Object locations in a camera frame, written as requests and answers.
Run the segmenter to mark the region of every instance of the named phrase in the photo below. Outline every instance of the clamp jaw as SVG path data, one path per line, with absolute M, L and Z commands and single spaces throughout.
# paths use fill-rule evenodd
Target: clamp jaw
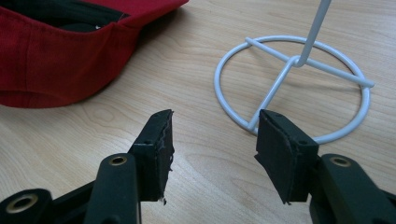
M 260 113 L 256 160 L 283 203 L 306 202 L 314 223 L 396 223 L 396 196 L 379 189 L 357 162 L 326 154 L 283 115 Z
M 1 224 L 141 223 L 140 202 L 164 200 L 173 161 L 172 111 L 150 117 L 128 153 L 102 160 L 91 183 L 52 200 L 28 189 L 0 202 Z

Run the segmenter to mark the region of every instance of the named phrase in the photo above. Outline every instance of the white wire stand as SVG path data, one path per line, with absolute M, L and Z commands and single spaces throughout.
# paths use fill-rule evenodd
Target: white wire stand
M 216 95 L 218 97 L 219 103 L 221 104 L 222 108 L 231 117 L 231 119 L 233 119 L 238 125 L 248 130 L 249 132 L 257 134 L 258 129 L 256 126 L 259 121 L 260 110 L 265 109 L 271 103 L 271 100 L 274 98 L 276 91 L 279 89 L 283 80 L 288 75 L 289 70 L 292 67 L 302 67 L 303 65 L 309 65 L 320 71 L 357 83 L 361 87 L 361 108 L 359 109 L 355 117 L 344 128 L 341 128 L 338 131 L 325 134 L 322 136 L 313 137 L 313 139 L 318 144 L 325 144 L 337 140 L 341 137 L 344 137 L 347 134 L 351 133 L 353 130 L 355 130 L 363 122 L 370 107 L 370 88 L 374 86 L 374 82 L 366 79 L 362 71 L 359 69 L 359 67 L 356 64 L 354 64 L 352 60 L 350 60 L 342 52 L 328 45 L 316 41 L 320 26 L 323 23 L 324 17 L 327 13 L 331 1 L 332 0 L 321 0 L 318 7 L 317 15 L 315 16 L 311 29 L 309 31 L 308 38 L 303 38 L 293 35 L 269 35 L 269 36 L 258 37 L 255 39 L 247 37 L 245 39 L 246 41 L 245 43 L 230 50 L 220 60 L 218 67 L 216 68 L 215 77 L 214 77 Z M 290 57 L 264 44 L 265 42 L 271 42 L 271 41 L 287 41 L 287 42 L 303 43 L 304 48 L 301 55 L 295 55 Z M 278 58 L 279 60 L 285 63 L 285 66 L 278 74 L 273 86 L 267 92 L 267 95 L 262 100 L 261 104 L 259 105 L 258 109 L 254 113 L 251 120 L 247 121 L 241 118 L 225 100 L 221 91 L 220 76 L 224 64 L 226 64 L 231 57 L 233 57 L 239 51 L 243 49 L 247 49 L 251 46 L 261 49 L 266 53 Z M 313 47 L 317 49 L 322 49 L 325 52 L 331 54 L 333 57 L 340 60 L 349 68 L 352 74 L 337 69 L 335 67 L 329 66 L 326 63 L 321 63 L 309 58 L 309 54 Z

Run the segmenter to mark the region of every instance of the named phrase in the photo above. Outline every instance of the metal grommet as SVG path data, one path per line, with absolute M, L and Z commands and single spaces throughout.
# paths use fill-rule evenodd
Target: metal grommet
M 10 214 L 23 212 L 37 203 L 38 197 L 35 194 L 24 194 L 14 199 L 7 205 L 6 211 Z
M 330 161 L 338 166 L 342 166 L 342 167 L 349 167 L 350 161 L 342 158 L 342 157 L 331 157 Z
M 123 165 L 126 161 L 127 161 L 126 157 L 118 156 L 118 157 L 112 158 L 109 163 L 110 163 L 110 165 L 117 166 L 117 165 Z

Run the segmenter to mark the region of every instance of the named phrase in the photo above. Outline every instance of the light wood surface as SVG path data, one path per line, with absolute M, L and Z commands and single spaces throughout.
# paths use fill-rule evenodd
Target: light wood surface
M 142 203 L 144 223 L 310 223 L 308 203 L 282 204 L 256 162 L 256 137 L 220 107 L 213 76 L 220 58 L 246 36 L 306 36 L 317 0 L 191 0 L 148 26 L 120 76 L 78 104 L 51 109 L 0 106 L 0 200 L 43 188 L 54 198 L 95 179 L 100 161 L 126 152 L 149 116 L 173 109 L 173 172 L 167 205 Z M 320 147 L 357 161 L 396 194 L 396 2 L 334 0 L 318 40 L 343 51 L 375 82 L 372 104 L 353 133 Z M 301 45 L 270 43 L 288 54 Z M 340 68 L 333 57 L 313 58 Z M 227 63 L 221 85 L 249 118 L 283 63 L 246 49 Z M 347 124 L 360 88 L 303 67 L 293 68 L 269 109 L 312 136 Z

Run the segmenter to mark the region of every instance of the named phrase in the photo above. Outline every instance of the wood grain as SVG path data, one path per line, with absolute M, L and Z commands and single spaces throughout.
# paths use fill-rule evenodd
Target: wood grain
M 146 27 L 120 76 L 93 97 L 50 109 L 0 106 L 0 200 L 32 188 L 56 198 L 92 181 L 103 158 L 126 152 L 151 114 L 171 108 L 177 152 L 168 204 L 143 203 L 145 223 L 310 223 L 308 203 L 280 201 L 253 158 L 255 136 L 226 116 L 213 76 L 219 59 L 246 36 L 306 36 L 317 6 L 314 0 L 191 0 Z M 395 25 L 395 1 L 338 0 L 318 36 L 375 82 L 363 124 L 319 153 L 350 157 L 394 194 Z M 270 45 L 290 55 L 301 50 Z M 320 50 L 312 57 L 346 69 Z M 221 79 L 230 105 L 249 118 L 282 65 L 255 49 L 233 57 Z M 317 136 L 347 124 L 360 100 L 355 84 L 303 67 L 292 69 L 269 109 Z

